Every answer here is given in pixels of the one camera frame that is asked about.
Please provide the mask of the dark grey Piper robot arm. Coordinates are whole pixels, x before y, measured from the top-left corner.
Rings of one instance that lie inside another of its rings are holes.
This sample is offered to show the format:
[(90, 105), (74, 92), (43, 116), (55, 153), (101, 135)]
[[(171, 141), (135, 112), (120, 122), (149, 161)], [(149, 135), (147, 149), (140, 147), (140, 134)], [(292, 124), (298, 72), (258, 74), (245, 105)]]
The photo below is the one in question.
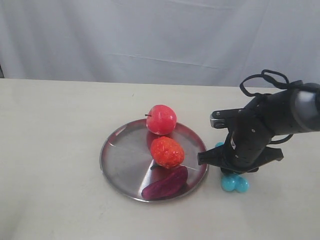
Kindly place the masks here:
[(217, 110), (210, 116), (213, 128), (228, 130), (224, 144), (199, 152), (199, 165), (219, 167), (224, 173), (252, 173), (283, 152), (271, 145), (293, 135), (320, 130), (320, 86), (295, 85), (274, 94), (260, 94), (245, 107)]

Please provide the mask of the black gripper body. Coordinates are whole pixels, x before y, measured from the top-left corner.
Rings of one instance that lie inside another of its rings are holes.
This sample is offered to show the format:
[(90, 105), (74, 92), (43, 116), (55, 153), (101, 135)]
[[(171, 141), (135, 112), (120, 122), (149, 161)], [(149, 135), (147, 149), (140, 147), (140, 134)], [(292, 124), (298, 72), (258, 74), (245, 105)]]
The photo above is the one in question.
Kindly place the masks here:
[(230, 168), (225, 173), (256, 172), (257, 158), (265, 147), (288, 141), (300, 132), (295, 119), (296, 91), (255, 96), (228, 128), (225, 145), (231, 147)]

